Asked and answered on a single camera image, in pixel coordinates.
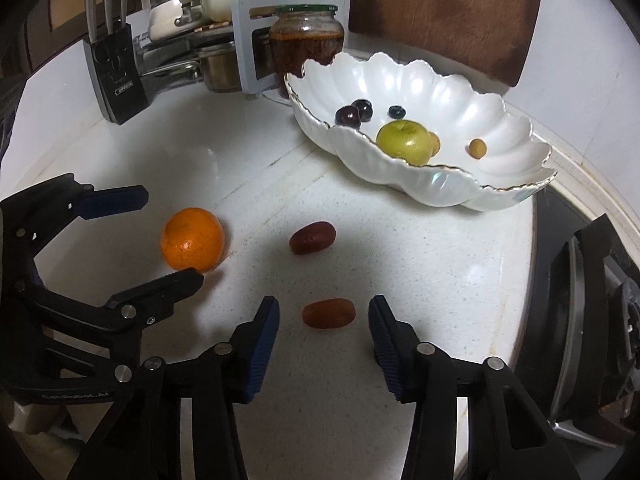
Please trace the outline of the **orange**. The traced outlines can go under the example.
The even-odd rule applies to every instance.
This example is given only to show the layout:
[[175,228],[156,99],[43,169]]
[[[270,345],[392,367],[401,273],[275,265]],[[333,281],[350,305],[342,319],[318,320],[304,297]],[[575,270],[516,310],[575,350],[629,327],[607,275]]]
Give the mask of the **orange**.
[[174,270],[193,268],[206,273],[224,254],[226,236],[218,218],[210,211],[190,207],[178,211],[163,227],[160,251]]

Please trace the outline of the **white scalloped bowl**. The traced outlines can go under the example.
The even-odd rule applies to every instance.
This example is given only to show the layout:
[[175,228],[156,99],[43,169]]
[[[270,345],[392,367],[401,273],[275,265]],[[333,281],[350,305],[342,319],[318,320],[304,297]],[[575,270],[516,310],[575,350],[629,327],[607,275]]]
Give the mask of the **white scalloped bowl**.
[[342,52],[329,65],[306,61],[284,82],[296,122],[318,148],[363,181],[425,206],[506,209],[556,176],[552,148],[528,118],[425,61]]

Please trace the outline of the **black knife block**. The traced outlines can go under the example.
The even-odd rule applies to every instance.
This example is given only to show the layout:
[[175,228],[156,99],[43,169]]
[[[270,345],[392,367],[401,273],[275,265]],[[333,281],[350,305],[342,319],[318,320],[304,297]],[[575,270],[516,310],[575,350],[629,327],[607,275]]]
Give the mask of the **black knife block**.
[[121,126],[150,104],[134,56],[126,22],[128,0],[102,0],[99,28],[96,0],[84,0],[88,38],[82,44],[96,102],[103,117]]

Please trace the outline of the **blueberry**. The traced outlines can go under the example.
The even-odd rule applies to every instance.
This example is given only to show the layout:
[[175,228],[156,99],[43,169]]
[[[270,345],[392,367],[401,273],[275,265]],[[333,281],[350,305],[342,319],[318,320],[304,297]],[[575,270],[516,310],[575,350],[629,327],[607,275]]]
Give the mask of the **blueberry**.
[[400,105],[392,105],[388,109],[387,115],[392,119],[402,119],[406,116],[406,110]]

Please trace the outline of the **green apple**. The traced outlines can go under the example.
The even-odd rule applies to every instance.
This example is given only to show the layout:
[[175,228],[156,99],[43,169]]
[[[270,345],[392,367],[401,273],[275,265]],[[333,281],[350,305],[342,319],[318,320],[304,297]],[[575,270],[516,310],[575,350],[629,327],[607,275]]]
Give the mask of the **green apple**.
[[386,155],[411,166],[424,166],[432,157],[432,139],[427,128],[412,120],[398,119],[378,130],[376,145]]

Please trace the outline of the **glass jar green lid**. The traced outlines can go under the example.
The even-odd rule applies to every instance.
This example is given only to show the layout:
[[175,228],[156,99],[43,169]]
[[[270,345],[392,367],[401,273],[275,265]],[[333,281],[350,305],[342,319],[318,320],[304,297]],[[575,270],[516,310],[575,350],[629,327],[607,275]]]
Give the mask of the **glass jar green lid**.
[[269,29],[269,40],[283,99],[288,99],[286,74],[302,78],[307,60],[329,65],[343,50],[345,32],[336,12],[334,4],[320,3],[288,4],[274,11],[277,21]]

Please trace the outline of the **brown wooden cutting board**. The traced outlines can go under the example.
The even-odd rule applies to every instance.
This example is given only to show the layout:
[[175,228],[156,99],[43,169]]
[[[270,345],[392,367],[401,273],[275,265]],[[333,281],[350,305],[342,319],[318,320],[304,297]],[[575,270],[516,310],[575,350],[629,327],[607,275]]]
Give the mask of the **brown wooden cutting board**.
[[459,62],[514,87],[540,0],[350,0],[356,34],[397,41]]

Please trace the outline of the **small tan longan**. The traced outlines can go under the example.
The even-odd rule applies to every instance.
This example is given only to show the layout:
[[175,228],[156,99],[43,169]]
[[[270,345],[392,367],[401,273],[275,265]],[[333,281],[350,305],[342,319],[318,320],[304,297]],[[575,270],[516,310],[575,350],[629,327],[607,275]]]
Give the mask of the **small tan longan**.
[[487,145],[482,139],[473,139],[468,146],[468,153],[474,159],[482,159],[487,151]]

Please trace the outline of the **white lidded pot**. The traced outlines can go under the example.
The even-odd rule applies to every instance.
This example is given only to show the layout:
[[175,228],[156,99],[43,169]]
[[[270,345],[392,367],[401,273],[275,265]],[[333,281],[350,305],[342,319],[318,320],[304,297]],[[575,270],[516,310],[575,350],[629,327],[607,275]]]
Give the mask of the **white lidded pot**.
[[202,24],[203,12],[195,3],[180,0],[149,0],[148,36],[152,42],[178,36]]

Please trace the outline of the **black gas stove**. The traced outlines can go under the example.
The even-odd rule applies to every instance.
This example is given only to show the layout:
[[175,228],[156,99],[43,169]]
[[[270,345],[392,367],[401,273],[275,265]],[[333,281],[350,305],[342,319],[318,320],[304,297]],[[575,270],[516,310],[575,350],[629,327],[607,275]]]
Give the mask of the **black gas stove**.
[[533,271],[515,374],[563,438],[616,448],[639,431],[639,267],[607,214],[534,197]]

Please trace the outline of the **dark cherry plum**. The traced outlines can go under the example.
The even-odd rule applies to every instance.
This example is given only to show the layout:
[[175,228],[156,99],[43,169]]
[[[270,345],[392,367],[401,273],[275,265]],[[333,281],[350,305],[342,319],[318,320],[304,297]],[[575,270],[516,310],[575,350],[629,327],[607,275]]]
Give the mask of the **dark cherry plum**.
[[356,107],[359,113],[360,122],[370,122],[373,116],[373,106],[369,100],[358,99],[352,102],[352,106]]

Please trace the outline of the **white dish rack panel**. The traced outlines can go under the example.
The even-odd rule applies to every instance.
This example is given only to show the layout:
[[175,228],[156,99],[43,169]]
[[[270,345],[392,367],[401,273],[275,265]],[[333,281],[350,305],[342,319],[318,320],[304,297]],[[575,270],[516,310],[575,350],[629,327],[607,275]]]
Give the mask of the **white dish rack panel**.
[[279,0],[233,0],[231,24],[242,91],[258,96],[276,84],[276,76],[257,75],[254,32],[269,30],[277,21],[274,8]]

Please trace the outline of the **steel pot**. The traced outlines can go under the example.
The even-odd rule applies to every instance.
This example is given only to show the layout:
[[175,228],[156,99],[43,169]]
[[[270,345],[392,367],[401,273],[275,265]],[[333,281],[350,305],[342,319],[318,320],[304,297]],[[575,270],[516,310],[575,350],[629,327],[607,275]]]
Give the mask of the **steel pot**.
[[202,78],[210,92],[230,93],[241,90],[238,58],[233,41],[199,48],[194,58],[164,64],[141,74],[143,80],[179,77]]

